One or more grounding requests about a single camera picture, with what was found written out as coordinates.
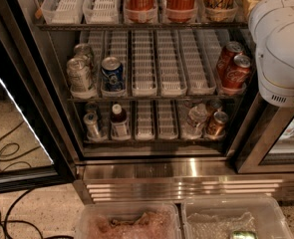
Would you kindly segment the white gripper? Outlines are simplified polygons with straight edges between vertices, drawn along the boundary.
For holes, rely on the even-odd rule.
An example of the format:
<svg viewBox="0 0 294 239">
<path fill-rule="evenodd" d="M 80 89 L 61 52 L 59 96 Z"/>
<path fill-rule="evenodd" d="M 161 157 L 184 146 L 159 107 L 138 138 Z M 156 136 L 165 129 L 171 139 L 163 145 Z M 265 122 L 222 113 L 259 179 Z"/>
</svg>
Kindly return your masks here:
<svg viewBox="0 0 294 239">
<path fill-rule="evenodd" d="M 294 0 L 242 0 L 242 6 L 257 47 L 264 48 L 267 40 L 294 41 Z"/>
</svg>

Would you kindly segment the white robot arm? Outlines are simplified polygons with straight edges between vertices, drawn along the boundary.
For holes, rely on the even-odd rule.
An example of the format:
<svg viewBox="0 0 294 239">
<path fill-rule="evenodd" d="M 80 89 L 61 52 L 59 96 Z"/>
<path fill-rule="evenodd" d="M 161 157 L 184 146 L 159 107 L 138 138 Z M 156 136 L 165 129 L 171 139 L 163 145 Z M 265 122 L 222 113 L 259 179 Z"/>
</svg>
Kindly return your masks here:
<svg viewBox="0 0 294 239">
<path fill-rule="evenodd" d="M 243 0 L 261 97 L 294 107 L 294 0 Z"/>
</svg>

